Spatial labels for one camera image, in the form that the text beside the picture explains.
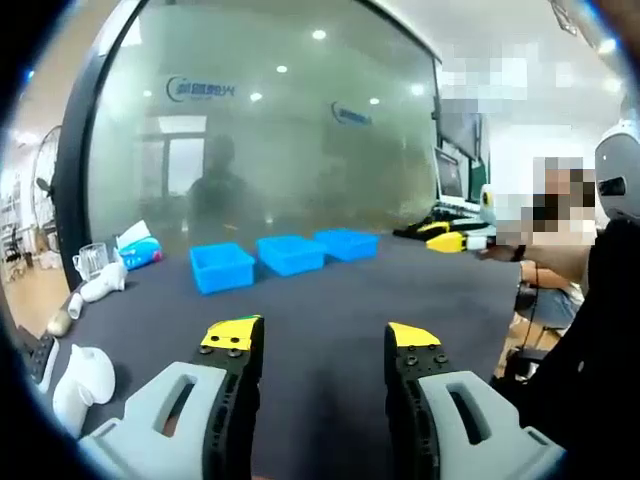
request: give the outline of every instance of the computer monitor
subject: computer monitor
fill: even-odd
[[[477,212],[480,207],[467,201],[462,188],[460,164],[451,155],[439,148],[434,148],[434,158],[438,178],[438,200],[440,203],[455,205],[469,211]]]

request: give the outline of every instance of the glass partition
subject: glass partition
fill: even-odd
[[[92,239],[144,219],[181,253],[423,218],[433,62],[359,2],[149,1],[97,104]]]

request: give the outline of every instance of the white elbow pipe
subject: white elbow pipe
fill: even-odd
[[[114,290],[124,290],[127,269],[120,263],[110,263],[102,269],[100,275],[80,288],[85,302],[96,302]]]
[[[113,363],[99,348],[71,345],[69,364],[53,392],[53,412],[74,437],[79,438],[87,410],[111,400],[115,391]]]

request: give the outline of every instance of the dark tabletop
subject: dark tabletop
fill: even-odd
[[[488,380],[513,317],[518,265],[439,254],[383,236],[375,259],[329,261],[281,278],[256,265],[249,288],[201,296],[188,259],[129,273],[125,292],[85,304],[60,339],[49,398],[70,345],[100,347],[116,391],[89,409],[83,433],[122,418],[125,400],[174,361],[189,361],[220,320],[265,318],[253,471],[277,480],[390,478],[383,333],[395,320],[440,338],[453,366]]]

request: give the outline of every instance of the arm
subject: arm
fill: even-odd
[[[585,276],[590,251],[591,245],[529,245],[524,258],[536,262],[538,266],[547,268],[570,282],[581,283]]]
[[[538,267],[535,262],[522,262],[522,281],[542,288],[566,288],[569,281],[548,268]]]
[[[562,278],[582,283],[585,277],[591,245],[529,245],[524,252],[524,259],[531,260]],[[515,247],[497,245],[477,254],[478,258],[494,259],[508,262],[513,257]]]

